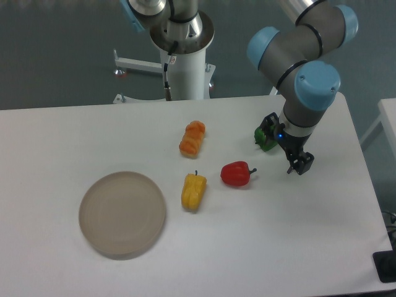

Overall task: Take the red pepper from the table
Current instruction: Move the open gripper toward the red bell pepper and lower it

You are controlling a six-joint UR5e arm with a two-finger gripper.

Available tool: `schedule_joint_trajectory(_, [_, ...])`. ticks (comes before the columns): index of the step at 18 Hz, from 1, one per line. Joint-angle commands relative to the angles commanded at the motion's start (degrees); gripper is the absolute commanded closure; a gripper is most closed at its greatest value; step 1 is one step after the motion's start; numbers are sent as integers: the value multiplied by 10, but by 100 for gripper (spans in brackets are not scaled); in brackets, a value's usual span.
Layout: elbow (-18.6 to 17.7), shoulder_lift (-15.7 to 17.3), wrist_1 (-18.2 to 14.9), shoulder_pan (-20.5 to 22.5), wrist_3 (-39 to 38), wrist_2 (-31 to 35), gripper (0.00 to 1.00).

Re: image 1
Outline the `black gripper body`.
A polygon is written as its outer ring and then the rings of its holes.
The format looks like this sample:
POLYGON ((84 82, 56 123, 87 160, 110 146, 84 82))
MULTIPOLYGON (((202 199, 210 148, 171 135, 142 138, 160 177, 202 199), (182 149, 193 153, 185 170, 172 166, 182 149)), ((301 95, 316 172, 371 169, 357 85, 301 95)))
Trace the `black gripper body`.
POLYGON ((309 136, 292 136, 286 132, 284 123, 278 123, 274 129, 274 139, 285 151, 288 160, 296 160, 303 151, 309 136))

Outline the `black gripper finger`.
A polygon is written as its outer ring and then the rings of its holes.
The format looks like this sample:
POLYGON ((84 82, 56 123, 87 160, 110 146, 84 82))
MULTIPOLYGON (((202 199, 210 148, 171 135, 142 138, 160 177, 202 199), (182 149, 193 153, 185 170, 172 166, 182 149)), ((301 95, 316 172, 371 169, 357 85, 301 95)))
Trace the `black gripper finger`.
POLYGON ((264 128, 264 133, 266 134, 267 137, 275 140, 274 130, 277 124, 278 124, 277 114, 271 113, 263 119, 262 123, 260 124, 260 127, 264 128))
POLYGON ((290 163, 290 167, 287 170, 288 174, 295 171, 298 175, 302 175, 310 170, 314 161, 314 155, 304 151, 301 151, 298 154, 289 153, 286 157, 290 163))

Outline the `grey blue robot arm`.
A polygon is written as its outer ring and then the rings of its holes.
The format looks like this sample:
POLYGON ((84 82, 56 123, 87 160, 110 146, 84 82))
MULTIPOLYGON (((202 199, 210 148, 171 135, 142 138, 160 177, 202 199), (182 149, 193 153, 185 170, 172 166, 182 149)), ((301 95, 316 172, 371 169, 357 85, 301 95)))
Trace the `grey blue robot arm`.
MULTIPOLYGON (((214 26, 198 2, 122 1, 121 6, 136 30, 148 30, 160 52, 166 100, 203 99, 214 26)), ((294 29, 259 30, 247 45, 247 57, 285 99, 281 113, 266 116, 260 125, 264 142, 281 146, 290 171, 304 174, 314 156, 303 147, 340 88, 339 73, 321 57, 356 36, 358 19, 350 7, 327 1, 280 1, 280 6, 294 29)))

